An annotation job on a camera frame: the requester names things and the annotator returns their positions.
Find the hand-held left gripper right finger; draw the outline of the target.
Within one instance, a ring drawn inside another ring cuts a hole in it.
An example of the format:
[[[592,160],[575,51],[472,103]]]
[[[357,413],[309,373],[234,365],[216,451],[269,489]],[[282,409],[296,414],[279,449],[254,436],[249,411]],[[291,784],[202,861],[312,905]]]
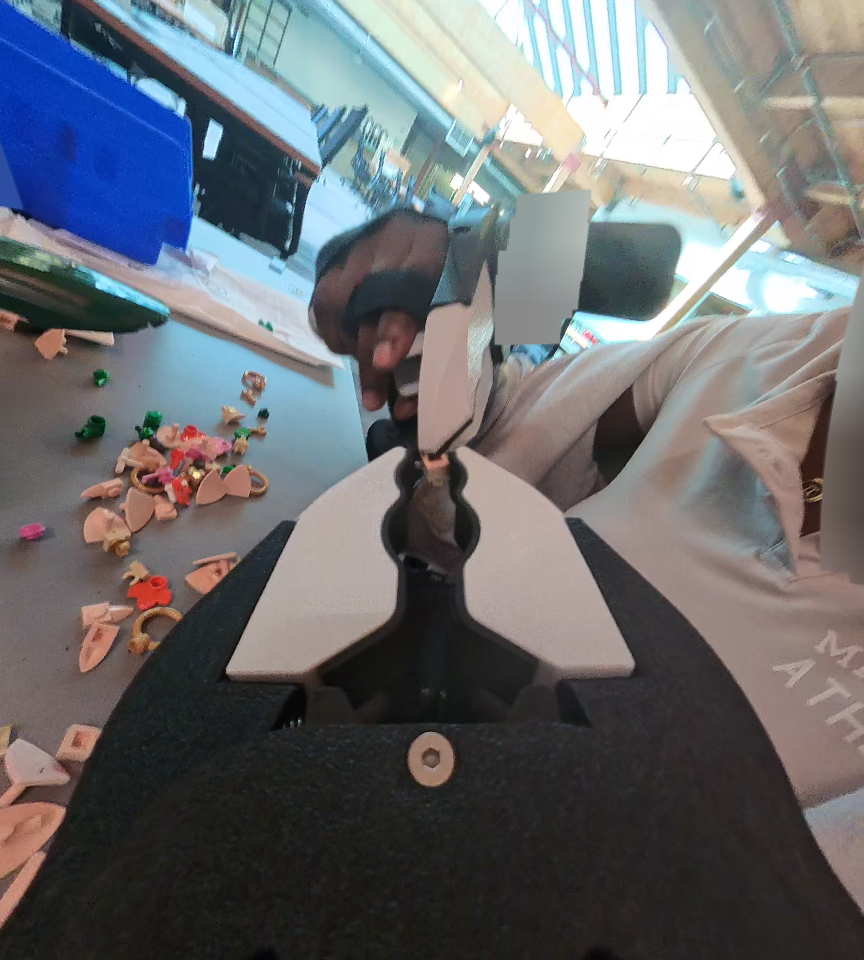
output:
[[[462,607],[534,662],[535,680],[629,677],[634,658],[562,510],[467,448],[456,452]]]

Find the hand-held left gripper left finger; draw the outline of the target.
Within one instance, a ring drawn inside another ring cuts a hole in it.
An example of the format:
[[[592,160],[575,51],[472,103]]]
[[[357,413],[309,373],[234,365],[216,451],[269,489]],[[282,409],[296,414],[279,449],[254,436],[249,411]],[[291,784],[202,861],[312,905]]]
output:
[[[400,618],[413,466],[396,446],[298,516],[225,668],[229,680],[319,683]]]

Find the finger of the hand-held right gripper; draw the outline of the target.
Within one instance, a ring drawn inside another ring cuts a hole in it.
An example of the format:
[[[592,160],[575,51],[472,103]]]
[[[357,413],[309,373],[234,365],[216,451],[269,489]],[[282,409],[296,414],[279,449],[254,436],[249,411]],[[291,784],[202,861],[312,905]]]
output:
[[[469,304],[437,309],[437,451],[459,447],[481,426],[493,384],[493,290],[480,270]]]
[[[418,380],[417,447],[438,458],[467,443],[484,416],[484,286],[469,304],[434,307]]]

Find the person's right forearm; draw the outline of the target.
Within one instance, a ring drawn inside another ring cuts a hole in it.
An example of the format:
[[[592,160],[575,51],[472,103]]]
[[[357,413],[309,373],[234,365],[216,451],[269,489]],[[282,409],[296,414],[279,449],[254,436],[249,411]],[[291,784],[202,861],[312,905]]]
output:
[[[851,312],[704,317],[535,368],[510,359],[476,450],[566,511],[605,485],[593,445],[621,398],[645,434],[776,423],[834,385]]]

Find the grey background desk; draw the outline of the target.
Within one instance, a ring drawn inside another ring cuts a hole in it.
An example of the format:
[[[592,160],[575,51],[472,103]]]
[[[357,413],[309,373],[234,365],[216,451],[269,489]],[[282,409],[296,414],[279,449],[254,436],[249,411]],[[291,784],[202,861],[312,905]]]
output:
[[[240,61],[119,2],[61,3],[62,35],[184,106],[198,217],[286,261],[321,171],[309,110]]]

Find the person's right hand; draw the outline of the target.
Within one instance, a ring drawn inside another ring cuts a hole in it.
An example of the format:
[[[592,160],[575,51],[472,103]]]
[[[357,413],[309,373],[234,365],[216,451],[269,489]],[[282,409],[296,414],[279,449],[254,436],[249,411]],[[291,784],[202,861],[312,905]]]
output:
[[[350,234],[342,254],[317,273],[310,326],[332,353],[356,359],[361,401],[368,412],[388,404],[393,371],[413,347],[418,320],[388,309],[351,334],[342,330],[347,303],[362,281],[376,273],[409,271],[438,282],[448,246],[446,221],[401,208]]]

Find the pile of small toy bricks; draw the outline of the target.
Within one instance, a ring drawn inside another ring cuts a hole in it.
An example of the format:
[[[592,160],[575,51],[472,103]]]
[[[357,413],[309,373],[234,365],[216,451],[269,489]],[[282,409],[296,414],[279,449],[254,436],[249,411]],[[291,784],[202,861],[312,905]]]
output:
[[[224,678],[292,523],[269,532],[179,621],[150,609],[135,621],[166,624],[79,764],[66,808],[50,787],[0,807],[0,958],[154,958],[155,919],[204,932],[231,908],[220,894],[244,867],[255,816],[232,826],[241,801],[219,800],[227,760],[280,714],[284,694],[238,693]]]

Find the blue plastic bin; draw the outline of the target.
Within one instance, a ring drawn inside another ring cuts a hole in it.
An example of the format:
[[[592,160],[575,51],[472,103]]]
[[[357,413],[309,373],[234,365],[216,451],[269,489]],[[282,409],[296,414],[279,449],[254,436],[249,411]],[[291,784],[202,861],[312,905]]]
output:
[[[190,122],[6,2],[0,143],[30,218],[148,265],[186,248]]]

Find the brick-built potted plant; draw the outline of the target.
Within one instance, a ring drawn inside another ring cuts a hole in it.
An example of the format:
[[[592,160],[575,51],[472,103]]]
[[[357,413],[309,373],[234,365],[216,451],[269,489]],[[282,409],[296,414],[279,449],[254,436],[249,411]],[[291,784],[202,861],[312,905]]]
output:
[[[65,257],[0,236],[0,309],[36,330],[112,334],[158,328],[168,306]]]

